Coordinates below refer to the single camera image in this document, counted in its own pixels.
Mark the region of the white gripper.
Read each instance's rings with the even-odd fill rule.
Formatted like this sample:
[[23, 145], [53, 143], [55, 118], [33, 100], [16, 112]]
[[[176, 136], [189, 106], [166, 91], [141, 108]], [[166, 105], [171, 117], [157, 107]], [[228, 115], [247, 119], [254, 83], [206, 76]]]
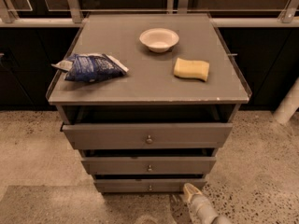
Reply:
[[185, 199], [190, 203], [193, 214], [199, 218], [202, 224], [212, 224], [218, 213], [215, 211], [210, 200], [202, 195], [202, 191], [191, 183], [183, 186]]

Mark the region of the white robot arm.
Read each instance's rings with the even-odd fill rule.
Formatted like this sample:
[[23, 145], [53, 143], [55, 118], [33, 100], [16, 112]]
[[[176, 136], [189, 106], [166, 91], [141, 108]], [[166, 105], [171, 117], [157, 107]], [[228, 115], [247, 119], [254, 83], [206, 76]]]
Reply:
[[193, 184], [185, 183], [183, 192], [189, 210], [201, 224], [233, 224], [227, 217], [219, 215], [208, 197]]

